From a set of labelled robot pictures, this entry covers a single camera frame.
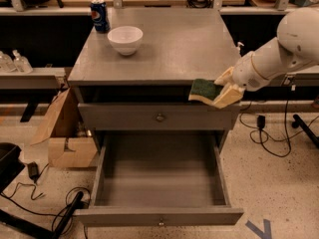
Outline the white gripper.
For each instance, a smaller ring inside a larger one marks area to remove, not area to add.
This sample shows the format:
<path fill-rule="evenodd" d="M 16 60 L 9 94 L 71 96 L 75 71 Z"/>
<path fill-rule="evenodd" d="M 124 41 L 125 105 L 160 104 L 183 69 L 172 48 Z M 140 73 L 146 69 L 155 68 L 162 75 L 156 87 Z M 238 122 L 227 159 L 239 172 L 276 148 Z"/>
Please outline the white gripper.
<path fill-rule="evenodd" d="M 245 90 L 256 92 L 270 83 L 255 70 L 254 55 L 254 52 L 247 53 L 237 61 L 234 68 L 229 67 L 214 81 L 216 85 L 224 86 L 213 101 L 216 108 L 223 109 L 240 101 Z"/>

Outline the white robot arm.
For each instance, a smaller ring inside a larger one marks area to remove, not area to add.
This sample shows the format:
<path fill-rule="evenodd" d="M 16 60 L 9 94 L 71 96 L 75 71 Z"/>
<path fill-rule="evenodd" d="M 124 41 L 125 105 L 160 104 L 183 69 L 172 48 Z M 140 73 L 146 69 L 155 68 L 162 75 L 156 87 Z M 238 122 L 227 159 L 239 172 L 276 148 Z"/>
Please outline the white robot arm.
<path fill-rule="evenodd" d="M 214 83 L 223 86 L 211 102 L 223 109 L 255 92 L 280 75 L 308 69 L 319 63 L 319 11 L 300 8 L 286 14 L 276 36 L 255 51 L 241 57 Z"/>

